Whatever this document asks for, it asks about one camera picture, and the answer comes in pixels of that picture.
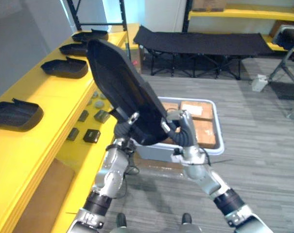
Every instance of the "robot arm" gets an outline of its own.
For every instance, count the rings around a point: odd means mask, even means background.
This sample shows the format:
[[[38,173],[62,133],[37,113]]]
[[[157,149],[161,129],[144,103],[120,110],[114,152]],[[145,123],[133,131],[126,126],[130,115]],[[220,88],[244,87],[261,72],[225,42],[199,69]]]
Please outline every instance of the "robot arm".
[[[80,208],[68,229],[68,233],[94,233],[104,225],[105,214],[122,186],[124,174],[129,165],[129,158],[135,151],[135,145],[126,134],[138,119],[134,113],[127,122],[117,124],[115,135],[119,136],[106,148],[104,164],[97,173],[83,208]]]
[[[138,114],[115,129],[118,136],[126,135]],[[180,132],[175,133],[174,123],[178,122]],[[182,151],[175,157],[184,167],[184,173],[209,195],[224,214],[235,233],[273,233],[264,222],[252,212],[240,196],[209,166],[205,165],[206,155],[197,144],[191,115],[187,111],[174,111],[161,122],[163,130],[179,145]],[[107,147],[102,169],[96,176],[83,208],[80,208],[68,233],[94,233],[104,225],[105,214],[113,198],[121,188],[123,176],[129,165],[129,156],[134,152],[132,140],[120,137]]]
[[[181,127],[179,133],[169,127],[173,121],[178,121]],[[273,233],[218,173],[204,165],[206,155],[199,150],[189,112],[172,112],[162,120],[161,126],[177,144],[183,146],[183,150],[174,156],[183,165],[184,173],[209,195],[229,226],[236,228],[236,233]]]

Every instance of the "yellow shelf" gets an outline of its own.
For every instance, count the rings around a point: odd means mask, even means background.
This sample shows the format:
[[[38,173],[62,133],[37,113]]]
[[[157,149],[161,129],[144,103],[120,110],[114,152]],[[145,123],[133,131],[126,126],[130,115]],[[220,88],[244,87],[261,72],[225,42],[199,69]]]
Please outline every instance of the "yellow shelf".
[[[109,41],[120,46],[125,37],[126,32],[111,33]],[[62,45],[68,43],[73,40],[69,38]],[[0,97],[0,101],[16,98],[35,102],[44,111],[40,123],[27,132],[0,129],[1,233],[14,229],[96,88],[90,70],[77,80],[46,75],[40,66],[53,59],[65,59],[65,56],[56,49]]]
[[[294,8],[228,4],[221,12],[189,12],[192,17],[239,17],[294,21]]]
[[[92,104],[86,107],[89,112],[86,121],[75,124],[75,127],[80,131],[75,141],[65,141],[56,156],[64,164],[73,168],[76,176],[59,211],[52,230],[53,233],[66,232],[71,221],[66,222],[64,219],[67,219],[68,214],[73,219],[75,217],[73,213],[77,213],[79,208],[84,205],[90,188],[94,184],[95,175],[102,165],[105,148],[113,140],[113,128],[117,120],[110,116],[104,124],[97,122],[93,117],[98,112],[98,109],[94,108],[94,103],[97,100],[99,98],[93,99]],[[104,105],[104,110],[111,110],[110,103],[107,100],[104,101]],[[90,128],[98,129],[101,132],[96,144],[83,141],[85,132]]]

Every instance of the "small black box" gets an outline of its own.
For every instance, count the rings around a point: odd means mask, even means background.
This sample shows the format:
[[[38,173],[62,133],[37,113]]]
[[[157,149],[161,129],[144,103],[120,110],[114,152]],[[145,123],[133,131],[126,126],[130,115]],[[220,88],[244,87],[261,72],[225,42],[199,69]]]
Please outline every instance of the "small black box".
[[[67,137],[67,140],[74,141],[78,134],[79,134],[79,130],[77,128],[72,128],[72,130],[70,131]]]
[[[88,129],[86,134],[83,137],[83,140],[85,142],[96,143],[98,141],[99,136],[100,136],[99,130]]]
[[[83,112],[81,113],[78,121],[84,122],[86,120],[88,116],[88,111],[87,110],[83,110]]]

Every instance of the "brown box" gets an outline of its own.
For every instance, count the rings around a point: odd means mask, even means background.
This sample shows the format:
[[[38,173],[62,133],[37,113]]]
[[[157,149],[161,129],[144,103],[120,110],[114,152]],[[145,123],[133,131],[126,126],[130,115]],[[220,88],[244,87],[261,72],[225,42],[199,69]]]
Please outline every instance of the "brown box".
[[[294,26],[294,21],[285,21],[285,20],[276,20],[269,35],[273,38],[275,34],[277,33],[278,29],[282,25],[293,25]]]
[[[224,11],[226,0],[193,0],[193,11]]]
[[[213,106],[211,103],[195,102],[195,101],[182,101],[180,109],[188,110],[193,119],[196,120],[209,120],[212,121]]]
[[[178,103],[162,102],[162,105],[168,113],[174,110],[178,110]]]
[[[198,144],[203,148],[214,149],[216,137],[213,123],[205,120],[194,120],[193,123]]]
[[[54,159],[13,233],[50,233],[73,175],[70,167]]]

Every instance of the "black plastic case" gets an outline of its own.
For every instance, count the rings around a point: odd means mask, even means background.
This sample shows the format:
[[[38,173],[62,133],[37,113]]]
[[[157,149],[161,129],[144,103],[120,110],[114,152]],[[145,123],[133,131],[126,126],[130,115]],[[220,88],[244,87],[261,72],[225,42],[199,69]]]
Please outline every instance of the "black plastic case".
[[[36,103],[12,99],[0,102],[0,128],[24,132],[36,126],[43,117],[43,110]]]
[[[52,60],[44,63],[41,68],[45,73],[58,77],[79,79],[86,75],[86,61],[66,57],[67,60]]]
[[[68,44],[59,48],[64,55],[86,56],[87,43]]]
[[[92,29],[92,31],[89,33],[81,32],[81,33],[74,34],[72,36],[72,39],[77,42],[88,42],[94,39],[108,40],[108,37],[109,37],[108,32]]]
[[[114,107],[110,114],[122,123],[139,112],[129,136],[146,146],[166,139],[161,127],[166,110],[126,53],[106,41],[92,40],[87,45],[86,56],[96,85]]]

